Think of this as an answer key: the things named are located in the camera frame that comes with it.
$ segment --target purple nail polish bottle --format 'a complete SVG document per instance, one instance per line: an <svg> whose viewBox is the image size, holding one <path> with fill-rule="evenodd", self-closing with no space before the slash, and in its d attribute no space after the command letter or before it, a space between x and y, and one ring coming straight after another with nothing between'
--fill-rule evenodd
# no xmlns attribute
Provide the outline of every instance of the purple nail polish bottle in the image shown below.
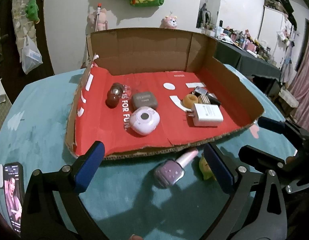
<svg viewBox="0 0 309 240"><path fill-rule="evenodd" d="M167 160L154 171L154 177L163 187L174 185L184 175L184 167L198 154L197 148L189 148L177 160Z"/></svg>

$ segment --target metal screw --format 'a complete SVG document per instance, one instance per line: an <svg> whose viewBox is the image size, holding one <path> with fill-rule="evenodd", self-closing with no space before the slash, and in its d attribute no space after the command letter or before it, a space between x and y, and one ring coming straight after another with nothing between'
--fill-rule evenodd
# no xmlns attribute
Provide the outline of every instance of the metal screw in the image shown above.
<svg viewBox="0 0 309 240"><path fill-rule="evenodd" d="M32 173L34 176L37 176L37 175L39 175L39 173L40 173L40 170L34 170L34 172Z"/></svg>
<svg viewBox="0 0 309 240"><path fill-rule="evenodd" d="M69 165L63 166L63 167L62 167L62 171L63 171L63 172L68 172L68 171L70 171L70 166L69 166Z"/></svg>
<svg viewBox="0 0 309 240"><path fill-rule="evenodd" d="M240 166L238 170L242 173L245 173L247 171L247 169L244 166Z"/></svg>
<svg viewBox="0 0 309 240"><path fill-rule="evenodd" d="M274 171L274 170L269 170L269 174L270 174L271 176L275 176L275 171Z"/></svg>
<svg viewBox="0 0 309 240"><path fill-rule="evenodd" d="M291 193L291 192L292 192L292 188L291 188L290 185L286 186L286 191L287 191L288 193Z"/></svg>

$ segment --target pink plush bear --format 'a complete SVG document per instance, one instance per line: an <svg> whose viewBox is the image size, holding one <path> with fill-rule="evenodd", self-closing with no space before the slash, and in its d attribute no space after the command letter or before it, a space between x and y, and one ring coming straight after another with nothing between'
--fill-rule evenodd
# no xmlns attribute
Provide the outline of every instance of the pink plush bear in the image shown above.
<svg viewBox="0 0 309 240"><path fill-rule="evenodd" d="M177 27L176 16L166 16L164 20L164 26L167 29L175 29Z"/></svg>
<svg viewBox="0 0 309 240"><path fill-rule="evenodd" d="M106 12L107 12L107 10L105 8L102 8L100 10L99 18L98 18L98 24L97 24L97 31L106 30L106 25L107 25ZM95 26L96 13L97 12L88 14L88 18L90 19L90 22L93 25L93 30L94 30L94 26Z"/></svg>

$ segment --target dark brown door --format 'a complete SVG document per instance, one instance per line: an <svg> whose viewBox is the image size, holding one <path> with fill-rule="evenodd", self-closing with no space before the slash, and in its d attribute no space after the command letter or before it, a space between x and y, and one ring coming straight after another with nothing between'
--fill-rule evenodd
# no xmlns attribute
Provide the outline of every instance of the dark brown door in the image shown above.
<svg viewBox="0 0 309 240"><path fill-rule="evenodd" d="M4 60L0 62L0 78L2 78L3 87L12 103L27 84L54 75L45 35L43 1L36 1L39 7L38 16L40 18L40 22L35 25L37 46L42 55L43 64L26 75L19 62L20 58L11 14L12 2L11 0L0 0L1 36L8 34L8 37L2 43Z"/></svg>

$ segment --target pink curtain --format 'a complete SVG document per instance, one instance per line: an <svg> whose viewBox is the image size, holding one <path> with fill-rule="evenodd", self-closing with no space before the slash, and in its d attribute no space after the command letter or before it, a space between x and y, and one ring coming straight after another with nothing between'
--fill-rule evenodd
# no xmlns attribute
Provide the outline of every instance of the pink curtain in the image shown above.
<svg viewBox="0 0 309 240"><path fill-rule="evenodd" d="M309 41L298 73L288 90L299 102L294 118L309 131Z"/></svg>

